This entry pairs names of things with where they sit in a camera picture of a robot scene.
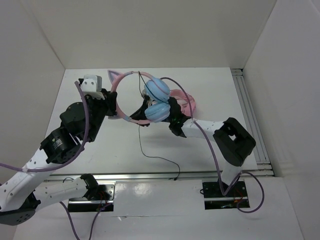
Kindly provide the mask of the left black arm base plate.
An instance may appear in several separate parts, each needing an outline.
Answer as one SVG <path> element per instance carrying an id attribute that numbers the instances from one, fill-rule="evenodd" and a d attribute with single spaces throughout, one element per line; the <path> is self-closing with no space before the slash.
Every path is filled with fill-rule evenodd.
<path id="1" fill-rule="evenodd" d="M 83 197 L 70 198 L 70 201 L 112 201 L 114 199 L 115 183 L 103 182 L 99 183 L 98 187 L 90 190 Z"/>

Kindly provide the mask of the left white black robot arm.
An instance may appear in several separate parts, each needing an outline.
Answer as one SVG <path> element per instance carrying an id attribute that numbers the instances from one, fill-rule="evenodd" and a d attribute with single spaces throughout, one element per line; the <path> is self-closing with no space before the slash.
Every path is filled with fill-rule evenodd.
<path id="1" fill-rule="evenodd" d="M 90 173 L 50 187 L 41 183 L 84 150 L 85 143 L 96 139 L 106 116 L 116 115 L 116 92 L 102 90 L 102 99 L 87 94 L 85 103 L 75 102 L 60 114 L 61 124 L 41 143 L 34 156 L 11 179 L 0 186 L 0 222 L 17 226 L 50 205 L 80 198 L 106 203 L 110 196 Z"/>

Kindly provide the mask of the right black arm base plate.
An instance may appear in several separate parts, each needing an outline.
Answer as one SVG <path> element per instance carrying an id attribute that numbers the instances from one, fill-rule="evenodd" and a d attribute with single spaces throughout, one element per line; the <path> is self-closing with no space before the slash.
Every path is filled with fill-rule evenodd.
<path id="1" fill-rule="evenodd" d="M 203 182 L 199 191 L 205 198 L 244 198 L 248 196 L 244 181 L 238 181 L 224 196 L 218 182 Z"/>

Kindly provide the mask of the blue pink cat-ear headphones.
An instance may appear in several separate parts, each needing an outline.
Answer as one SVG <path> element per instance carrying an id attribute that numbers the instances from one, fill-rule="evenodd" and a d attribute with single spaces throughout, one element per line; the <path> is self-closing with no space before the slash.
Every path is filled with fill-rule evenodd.
<path id="1" fill-rule="evenodd" d="M 119 105 L 116 103 L 117 117 L 127 122 L 146 126 L 150 123 L 158 123 L 166 119 L 170 114 L 170 105 L 168 103 L 170 97 L 170 88 L 161 79 L 152 76 L 149 73 L 141 71 L 129 71 L 120 73 L 114 70 L 108 71 L 108 77 L 111 82 L 111 92 L 116 92 L 120 82 L 133 74 L 137 74 L 143 82 L 144 89 L 140 95 L 143 97 L 142 106 L 146 106 L 145 116 L 147 120 L 133 120 L 126 115 Z"/>

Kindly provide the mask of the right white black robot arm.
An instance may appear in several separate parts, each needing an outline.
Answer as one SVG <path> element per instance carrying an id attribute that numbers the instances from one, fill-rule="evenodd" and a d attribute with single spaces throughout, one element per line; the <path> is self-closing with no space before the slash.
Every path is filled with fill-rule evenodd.
<path id="1" fill-rule="evenodd" d="M 256 141 L 235 118 L 229 117 L 225 121 L 199 120 L 193 117 L 195 108 L 195 101 L 188 96 L 171 96 L 166 102 L 156 102 L 146 96 L 142 106 L 129 119 L 141 126 L 166 122 L 175 136 L 204 139 L 211 150 L 212 142 L 215 142 L 228 163 L 224 170 L 217 172 L 218 190 L 223 196 L 230 196 L 236 189 L 235 183 L 242 174 L 242 165 L 255 148 Z"/>

